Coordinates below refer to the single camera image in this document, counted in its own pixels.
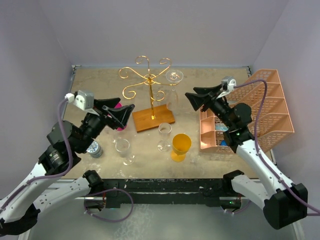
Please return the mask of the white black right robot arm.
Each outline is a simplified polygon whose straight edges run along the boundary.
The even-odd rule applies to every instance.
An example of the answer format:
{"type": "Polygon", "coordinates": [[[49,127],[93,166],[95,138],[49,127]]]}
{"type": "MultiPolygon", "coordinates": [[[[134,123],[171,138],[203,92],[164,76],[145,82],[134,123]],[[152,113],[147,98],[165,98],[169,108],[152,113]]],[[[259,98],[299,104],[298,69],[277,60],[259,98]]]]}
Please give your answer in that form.
{"type": "Polygon", "coordinates": [[[194,87],[185,93],[192,108],[202,112],[211,110],[228,128],[223,138],[228,147],[241,157],[256,173],[259,183],[237,170],[223,176],[222,190],[228,196],[239,193],[247,197],[263,212],[266,221],[276,230],[307,217],[308,190],[295,184],[283,174],[263,152],[249,128],[252,109],[245,103],[230,107],[222,85],[194,87]]]}

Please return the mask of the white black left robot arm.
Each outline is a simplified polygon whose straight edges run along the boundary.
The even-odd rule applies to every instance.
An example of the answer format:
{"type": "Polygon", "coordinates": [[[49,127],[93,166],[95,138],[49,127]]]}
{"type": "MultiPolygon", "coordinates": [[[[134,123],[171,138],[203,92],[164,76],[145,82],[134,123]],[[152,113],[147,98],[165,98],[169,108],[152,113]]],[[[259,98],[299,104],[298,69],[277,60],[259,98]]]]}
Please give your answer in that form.
{"type": "Polygon", "coordinates": [[[120,98],[80,98],[68,93],[58,104],[74,104],[86,115],[77,127],[57,115],[57,123],[47,135],[48,148],[38,158],[27,177],[0,201],[0,235],[18,236],[32,229],[40,215],[68,200],[82,196],[98,196],[106,192],[105,183],[95,170],[86,171],[71,185],[50,193],[45,190],[75,167],[106,126],[124,128],[135,105],[117,107],[120,98]]]}

